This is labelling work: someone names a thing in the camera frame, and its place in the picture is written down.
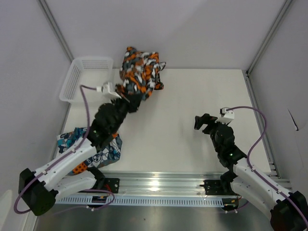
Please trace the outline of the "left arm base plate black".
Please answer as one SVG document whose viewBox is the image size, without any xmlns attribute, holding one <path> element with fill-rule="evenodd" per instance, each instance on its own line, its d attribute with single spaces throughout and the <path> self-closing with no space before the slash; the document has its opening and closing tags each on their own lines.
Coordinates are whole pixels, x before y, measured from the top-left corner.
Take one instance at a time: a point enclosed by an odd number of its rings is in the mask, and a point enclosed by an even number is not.
<svg viewBox="0 0 308 231">
<path fill-rule="evenodd" d="M 105 178 L 103 180 L 97 181 L 96 186 L 94 189 L 97 190 L 107 190 L 112 193 L 118 193 L 120 186 L 120 179 L 119 178 Z"/>
</svg>

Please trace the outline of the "black orange camouflage shorts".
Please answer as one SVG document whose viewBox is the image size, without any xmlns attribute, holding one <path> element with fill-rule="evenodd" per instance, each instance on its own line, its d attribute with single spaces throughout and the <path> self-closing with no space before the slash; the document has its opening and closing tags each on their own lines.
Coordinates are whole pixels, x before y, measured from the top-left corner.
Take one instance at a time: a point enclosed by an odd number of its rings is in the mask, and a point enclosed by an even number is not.
<svg viewBox="0 0 308 231">
<path fill-rule="evenodd" d="M 119 69 L 121 84 L 116 85 L 118 92 L 125 96 L 140 95 L 147 100 L 155 90 L 163 90 L 164 84 L 160 72 L 166 62 L 159 59 L 157 51 L 140 51 L 135 47 L 127 47 L 122 65 Z"/>
</svg>

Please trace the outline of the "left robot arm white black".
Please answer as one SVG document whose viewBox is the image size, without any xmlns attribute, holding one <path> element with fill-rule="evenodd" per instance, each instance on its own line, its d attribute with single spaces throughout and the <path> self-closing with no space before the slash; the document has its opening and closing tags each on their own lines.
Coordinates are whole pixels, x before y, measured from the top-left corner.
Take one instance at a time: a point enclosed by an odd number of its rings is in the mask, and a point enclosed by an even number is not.
<svg viewBox="0 0 308 231">
<path fill-rule="evenodd" d="M 113 195 L 105 188 L 106 177 L 96 167 L 82 169 L 80 164 L 93 157 L 115 139 L 127 114 L 138 110 L 143 100 L 142 93 L 130 93 L 127 90 L 111 92 L 113 99 L 103 103 L 90 120 L 89 104 L 85 96 L 85 85 L 79 87 L 86 109 L 87 126 L 71 147 L 63 154 L 45 165 L 31 171 L 24 169 L 19 175 L 18 196 L 13 209 L 23 200 L 28 206 L 26 212 L 41 216 L 48 212 L 57 200 L 78 192 L 102 192 Z"/>
</svg>

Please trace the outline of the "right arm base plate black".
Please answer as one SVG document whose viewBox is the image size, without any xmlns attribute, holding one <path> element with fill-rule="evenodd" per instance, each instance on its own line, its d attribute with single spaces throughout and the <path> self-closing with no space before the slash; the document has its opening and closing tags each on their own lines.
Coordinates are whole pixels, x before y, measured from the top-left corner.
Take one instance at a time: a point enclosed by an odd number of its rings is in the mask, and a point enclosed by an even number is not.
<svg viewBox="0 0 308 231">
<path fill-rule="evenodd" d="M 236 195 L 231 184 L 225 180 L 204 180 L 199 186 L 204 188 L 206 195 Z"/>
</svg>

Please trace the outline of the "blue orange patterned shorts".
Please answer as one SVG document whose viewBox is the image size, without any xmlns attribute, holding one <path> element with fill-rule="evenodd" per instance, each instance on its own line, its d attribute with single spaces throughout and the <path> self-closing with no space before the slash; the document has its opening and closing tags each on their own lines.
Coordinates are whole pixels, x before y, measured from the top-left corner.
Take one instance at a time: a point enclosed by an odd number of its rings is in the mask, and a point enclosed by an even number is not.
<svg viewBox="0 0 308 231">
<path fill-rule="evenodd" d="M 61 155 L 68 148 L 70 148 L 76 140 L 78 140 L 84 133 L 86 128 L 76 127 L 73 131 L 63 133 L 57 136 L 57 155 Z M 104 148 L 102 148 L 97 154 L 84 160 L 78 166 L 73 168 L 68 175 L 77 175 L 86 171 L 89 167 L 102 168 L 109 164 L 117 162 L 121 157 L 122 139 L 119 134 L 115 134 L 113 140 Z"/>
</svg>

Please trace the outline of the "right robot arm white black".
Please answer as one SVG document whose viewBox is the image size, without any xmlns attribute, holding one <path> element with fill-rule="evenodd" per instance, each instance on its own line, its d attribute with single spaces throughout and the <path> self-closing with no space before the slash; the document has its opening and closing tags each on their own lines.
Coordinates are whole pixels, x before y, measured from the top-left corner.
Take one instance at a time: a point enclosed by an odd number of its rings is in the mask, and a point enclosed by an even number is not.
<svg viewBox="0 0 308 231">
<path fill-rule="evenodd" d="M 306 231 L 308 203 L 299 191 L 292 192 L 260 171 L 235 144 L 233 118 L 203 114 L 195 116 L 194 129 L 210 136 L 219 162 L 227 168 L 220 177 L 220 190 L 243 196 L 269 220 L 275 231 Z"/>
</svg>

